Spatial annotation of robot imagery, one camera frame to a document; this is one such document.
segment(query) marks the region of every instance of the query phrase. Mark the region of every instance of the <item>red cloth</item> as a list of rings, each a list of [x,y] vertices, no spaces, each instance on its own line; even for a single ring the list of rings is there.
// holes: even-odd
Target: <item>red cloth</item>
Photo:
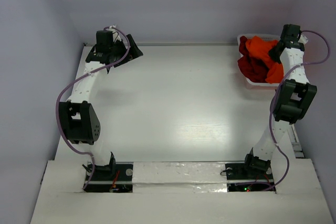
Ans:
[[[262,60],[269,69],[266,78],[266,82],[268,83],[279,83],[284,75],[282,64],[273,61],[268,55],[268,51],[275,47],[277,43],[277,40],[264,41],[258,36],[254,36],[245,43],[251,59]]]
[[[243,55],[238,60],[238,66],[242,74],[250,79],[252,82],[266,82],[268,68],[262,60],[252,58],[249,56],[249,52],[246,48],[247,38],[241,36],[239,52]]]

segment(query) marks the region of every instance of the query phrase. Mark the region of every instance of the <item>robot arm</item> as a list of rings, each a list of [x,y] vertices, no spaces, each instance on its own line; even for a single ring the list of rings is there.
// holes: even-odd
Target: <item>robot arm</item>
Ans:
[[[281,40],[269,54],[274,61],[279,62],[281,58],[283,65],[292,69],[303,63],[304,44],[308,40],[303,35],[300,37],[299,26],[285,25],[283,28]],[[275,106],[271,117],[272,131],[278,143],[290,126],[304,117],[316,92],[317,87],[309,83],[304,66],[293,70],[283,82],[279,95],[274,98]],[[244,168],[250,177],[267,171],[276,146],[267,125],[259,142],[245,157]]]
[[[114,67],[143,55],[132,36],[129,34],[127,38],[130,42],[129,53],[124,60]],[[96,39],[97,43],[86,58],[83,72],[83,75],[88,73],[89,76],[74,87],[72,95],[66,102],[60,102],[59,117],[66,138],[72,144],[78,144],[78,149],[83,151],[93,153],[95,150],[99,151],[96,155],[97,164],[106,164],[110,160],[111,153],[101,155],[100,144],[94,145],[100,135],[100,122],[90,102],[98,91],[99,83],[109,73],[110,68],[107,68],[107,71],[90,72],[120,60],[127,50],[119,34],[117,35],[113,28],[112,30],[97,31]]]

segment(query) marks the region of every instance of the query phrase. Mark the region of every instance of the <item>white plastic bin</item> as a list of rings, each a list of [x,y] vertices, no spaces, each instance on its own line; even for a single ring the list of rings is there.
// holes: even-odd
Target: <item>white plastic bin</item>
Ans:
[[[238,35],[238,47],[240,45],[240,38],[245,36],[248,39],[252,39],[254,36],[258,36],[259,38],[263,39],[264,41],[271,41],[271,40],[280,40],[280,36],[278,35],[271,35],[271,34],[240,34]],[[283,65],[283,72],[287,73],[288,67]],[[275,89],[279,84],[278,83],[259,83],[259,82],[252,82],[250,79],[245,77],[245,85],[248,89]]]

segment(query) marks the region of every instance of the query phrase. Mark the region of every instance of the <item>white table surface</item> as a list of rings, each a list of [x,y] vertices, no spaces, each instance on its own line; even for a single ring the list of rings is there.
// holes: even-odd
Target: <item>white table surface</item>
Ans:
[[[89,49],[83,50],[77,76]],[[141,50],[143,57],[111,71],[92,101],[104,147],[119,162],[243,160],[267,125],[274,92],[244,87],[238,48]],[[82,192],[81,164],[88,158],[60,141],[55,160],[48,162],[31,222],[332,224],[311,160],[295,159],[288,134],[280,146],[291,166],[276,194],[195,190],[201,184],[226,190],[220,163],[135,163],[134,181],[140,181],[140,187],[135,185],[130,194],[111,194]],[[275,181],[285,169],[285,159],[275,152]]]
[[[237,46],[141,50],[144,56],[111,70],[92,100],[98,141],[117,162],[244,160],[267,125],[274,91],[245,88]],[[294,157],[284,138],[281,146]],[[74,156],[60,141],[56,160]]]

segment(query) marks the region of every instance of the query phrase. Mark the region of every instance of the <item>gray wall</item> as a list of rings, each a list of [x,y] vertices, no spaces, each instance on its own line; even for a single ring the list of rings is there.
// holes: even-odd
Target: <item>gray wall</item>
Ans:
[[[0,0],[0,223],[29,223],[81,40],[60,0]]]
[[[318,93],[309,111],[296,127],[302,148],[312,158],[320,177],[324,195],[336,221],[336,1],[298,0],[288,22],[300,24],[302,29],[319,31],[330,42],[332,54],[329,61],[318,66],[307,66],[309,81],[318,86]],[[315,61],[326,56],[323,40],[309,36],[304,54],[305,61]]]
[[[137,42],[235,42],[241,33],[279,31],[296,0],[63,1],[86,42],[111,23]]]

